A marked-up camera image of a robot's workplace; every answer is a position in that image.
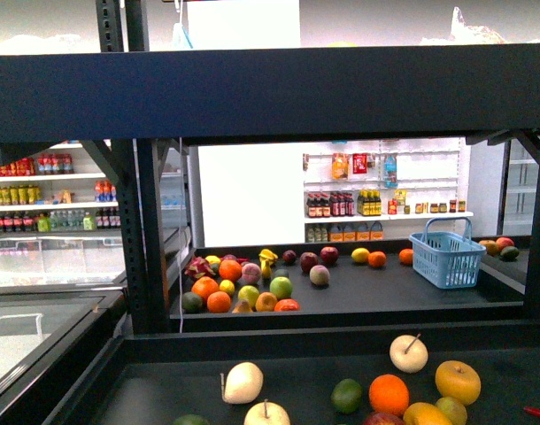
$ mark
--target packaged snack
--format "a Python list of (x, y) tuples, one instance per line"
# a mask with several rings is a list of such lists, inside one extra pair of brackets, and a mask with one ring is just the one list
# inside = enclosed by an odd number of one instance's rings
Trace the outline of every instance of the packaged snack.
[(349, 178), (349, 155), (338, 152), (333, 154), (331, 174), (334, 180)]
[(368, 167), (366, 166), (366, 154), (365, 153), (353, 153), (352, 154), (352, 173), (353, 174), (366, 174), (366, 173), (368, 173)]

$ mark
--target pear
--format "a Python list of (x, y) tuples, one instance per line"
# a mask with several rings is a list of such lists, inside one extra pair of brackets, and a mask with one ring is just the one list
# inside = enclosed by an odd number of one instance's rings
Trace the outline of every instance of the pear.
[(220, 374), (220, 380), (223, 401), (230, 405), (243, 405), (258, 397), (264, 376), (258, 366), (244, 361), (230, 370), (227, 383), (224, 374)]
[(251, 305), (246, 299), (240, 299), (235, 304), (233, 313), (252, 313)]
[(289, 425), (289, 416), (282, 406), (264, 400), (251, 407), (244, 417), (244, 425)]

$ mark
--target black shelf surface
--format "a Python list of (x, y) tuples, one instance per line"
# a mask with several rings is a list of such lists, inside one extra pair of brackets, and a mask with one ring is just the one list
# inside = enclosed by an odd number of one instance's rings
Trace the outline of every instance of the black shelf surface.
[[(419, 373), (404, 374), (390, 362), (390, 342), (418, 330), (429, 361)], [(111, 341), (44, 424), (165, 425), (185, 413), (219, 425), (243, 423), (251, 404), (222, 402), (220, 373), (248, 360), (265, 374), (255, 401), (281, 404), (292, 423), (356, 425), (371, 411), (367, 388), (378, 375), (400, 376), (411, 402), (435, 403), (435, 371), (448, 359), (471, 365), (482, 380), (481, 396), (468, 408), (469, 423), (537, 423), (522, 408), (540, 407), (540, 323), (504, 321)], [(351, 415), (334, 413), (329, 401), (346, 377), (365, 388), (361, 408)]]
[[(368, 243), (370, 251), (399, 252), (407, 241)], [(320, 252), (322, 244), (295, 247), (303, 251)], [(366, 324), (412, 323), (416, 321), (461, 321), (512, 319), (520, 317), (523, 294), (504, 284), (493, 275), (481, 271), (473, 288), (441, 290), (416, 273), (412, 267), (402, 266), (396, 253), (388, 254), (382, 269), (352, 262), (350, 252), (356, 246), (339, 243), (342, 256), (329, 268), (330, 284), (323, 289), (311, 284), (303, 274), (299, 260), (294, 266), (284, 266), (281, 260), (274, 267), (289, 271), (294, 285), (292, 298), (299, 302), (301, 311), (286, 313), (195, 313), (183, 315), (185, 331), (246, 330), (265, 328), (317, 328), (331, 326), (360, 326)], [(282, 255), (286, 247), (271, 247)], [(235, 253), (258, 263), (259, 248), (200, 249), (198, 256), (210, 253)], [(185, 279), (183, 291), (191, 290), (193, 282)], [(233, 305), (242, 281), (236, 285)], [(268, 291), (270, 280), (260, 280), (258, 290)], [(173, 328), (179, 327), (179, 298), (171, 310)]]

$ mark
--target glass freezer lid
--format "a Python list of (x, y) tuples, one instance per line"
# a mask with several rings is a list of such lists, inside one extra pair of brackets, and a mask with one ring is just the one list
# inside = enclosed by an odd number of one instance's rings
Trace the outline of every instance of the glass freezer lid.
[(0, 236), (0, 288), (106, 285), (124, 272), (118, 231)]

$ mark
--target lemon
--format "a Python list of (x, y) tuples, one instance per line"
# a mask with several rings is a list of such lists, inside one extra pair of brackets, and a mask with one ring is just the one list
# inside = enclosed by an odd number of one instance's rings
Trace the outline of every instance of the lemon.
[(220, 264), (220, 258), (216, 255), (208, 255), (205, 259), (209, 264)]
[(368, 254), (370, 252), (367, 248), (357, 248), (352, 252), (351, 258), (355, 263), (366, 264), (368, 262)]
[(233, 294), (235, 293), (235, 284), (229, 279), (225, 279), (224, 281), (221, 281), (219, 289), (223, 292), (227, 292), (230, 297), (233, 297)]

